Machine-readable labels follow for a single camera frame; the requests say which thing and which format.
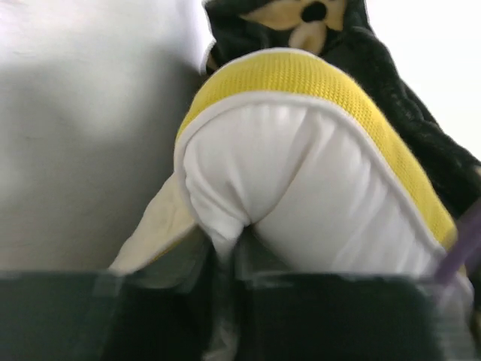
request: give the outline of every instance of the black plush fabric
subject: black plush fabric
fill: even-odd
[[[363,0],[210,0],[206,10],[217,40],[208,63],[211,72],[239,56],[269,47],[299,47],[316,53],[349,74],[373,99],[455,219],[481,196],[479,175],[473,170],[478,159],[443,132],[400,79],[389,50],[369,26]],[[290,22],[284,14],[290,16]],[[308,32],[306,25],[313,22],[320,30],[327,28],[325,38],[311,32],[304,43],[292,45],[296,29],[303,26],[302,31]]]

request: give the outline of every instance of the yellow mesh fabric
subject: yellow mesh fabric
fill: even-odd
[[[327,99],[349,113],[372,138],[412,197],[434,237],[452,245],[455,225],[422,167],[368,95],[346,74],[322,59],[299,52],[259,52],[215,73],[194,98],[177,133],[206,108],[229,96],[275,91]]]

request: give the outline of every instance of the purple strap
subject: purple strap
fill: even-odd
[[[446,286],[465,265],[467,273],[475,271],[481,260],[481,200],[461,216],[458,221],[458,240],[441,260],[434,280]]]

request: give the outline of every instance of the yellow and white cushion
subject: yellow and white cushion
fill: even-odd
[[[245,226],[294,269],[424,275],[452,218],[398,134],[342,71],[301,50],[237,59],[198,92],[174,171],[227,257]],[[458,275],[467,307],[471,288]]]

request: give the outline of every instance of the black flower center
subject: black flower center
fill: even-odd
[[[328,9],[321,2],[313,2],[306,6],[301,14],[301,19],[305,23],[312,23],[313,21],[322,21],[328,13]]]

